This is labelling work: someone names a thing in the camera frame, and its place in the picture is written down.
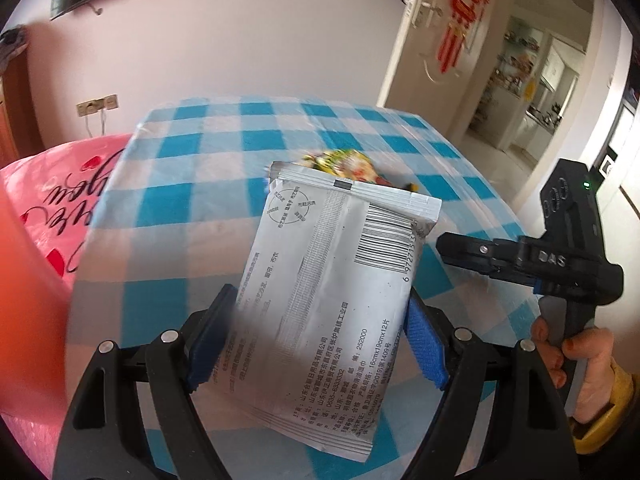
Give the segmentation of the yellow sleeve forearm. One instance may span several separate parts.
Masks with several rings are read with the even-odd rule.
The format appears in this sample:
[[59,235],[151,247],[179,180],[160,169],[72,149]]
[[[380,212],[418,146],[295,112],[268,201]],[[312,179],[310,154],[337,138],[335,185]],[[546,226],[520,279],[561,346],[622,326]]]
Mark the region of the yellow sleeve forearm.
[[630,374],[611,361],[614,382],[603,413],[587,426],[574,422],[572,433],[580,455],[597,453],[616,437],[631,437],[639,428],[639,375]]

